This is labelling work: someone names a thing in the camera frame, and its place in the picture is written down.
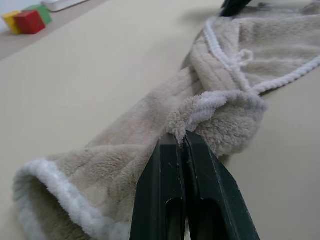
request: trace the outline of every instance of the plush fabric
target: plush fabric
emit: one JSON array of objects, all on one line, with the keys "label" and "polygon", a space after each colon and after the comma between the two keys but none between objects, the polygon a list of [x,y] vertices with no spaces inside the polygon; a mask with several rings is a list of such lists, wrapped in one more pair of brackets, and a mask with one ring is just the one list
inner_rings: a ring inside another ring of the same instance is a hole
[{"label": "plush fabric", "polygon": [[302,10],[249,7],[213,17],[192,65],[153,90],[78,151],[36,159],[14,179],[32,240],[128,240],[139,177],[165,133],[201,135],[217,156],[242,151],[259,129],[260,93],[320,64],[319,3]]}]

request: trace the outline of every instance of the red block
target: red block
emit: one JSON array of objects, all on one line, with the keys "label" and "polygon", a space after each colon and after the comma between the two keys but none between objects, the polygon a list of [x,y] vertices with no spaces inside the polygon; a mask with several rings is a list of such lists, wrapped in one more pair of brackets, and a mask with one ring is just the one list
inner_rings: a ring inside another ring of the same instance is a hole
[{"label": "red block", "polygon": [[21,12],[14,20],[22,34],[36,34],[46,27],[37,10]]}]

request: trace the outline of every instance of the yellow block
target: yellow block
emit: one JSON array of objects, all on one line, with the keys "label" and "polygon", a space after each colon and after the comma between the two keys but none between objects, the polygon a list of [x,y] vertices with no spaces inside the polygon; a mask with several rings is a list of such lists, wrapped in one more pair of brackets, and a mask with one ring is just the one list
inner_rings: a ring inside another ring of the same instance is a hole
[{"label": "yellow block", "polygon": [[9,12],[9,13],[2,15],[3,20],[5,21],[7,26],[10,28],[11,32],[13,32],[14,34],[21,33],[20,29],[14,19],[14,16],[18,15],[19,13],[20,13],[20,11],[12,11],[12,12]]}]

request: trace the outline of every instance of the white table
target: white table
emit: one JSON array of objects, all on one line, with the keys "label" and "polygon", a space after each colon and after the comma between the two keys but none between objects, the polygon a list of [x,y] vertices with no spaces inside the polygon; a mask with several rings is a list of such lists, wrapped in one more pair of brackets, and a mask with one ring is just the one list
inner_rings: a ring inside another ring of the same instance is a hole
[{"label": "white table", "polygon": [[[82,147],[167,81],[221,4],[111,0],[0,62],[1,239],[25,239],[11,200],[15,172]],[[319,74],[266,95],[256,138],[225,161],[262,240],[319,238]]]}]

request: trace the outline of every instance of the toy block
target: toy block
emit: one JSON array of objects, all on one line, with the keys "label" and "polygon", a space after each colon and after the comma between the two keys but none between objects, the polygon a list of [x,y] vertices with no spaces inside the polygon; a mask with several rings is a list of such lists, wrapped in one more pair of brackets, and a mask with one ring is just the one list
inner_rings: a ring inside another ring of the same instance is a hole
[{"label": "toy block", "polygon": [[2,15],[2,19],[4,20],[4,22],[9,27],[9,29],[11,30],[11,32],[13,34],[20,34],[21,33],[21,31],[18,28],[18,25],[16,23],[16,20],[14,19],[14,16],[18,15],[19,13],[20,13],[20,11],[12,11],[12,12],[8,12],[8,13]]},{"label": "toy block", "polygon": [[22,34],[36,34],[46,27],[37,10],[21,12],[14,20]]},{"label": "toy block", "polygon": [[52,19],[45,5],[43,4],[32,5],[23,9],[22,12],[30,11],[30,10],[37,10],[45,25],[48,25],[49,23],[51,23]]}]

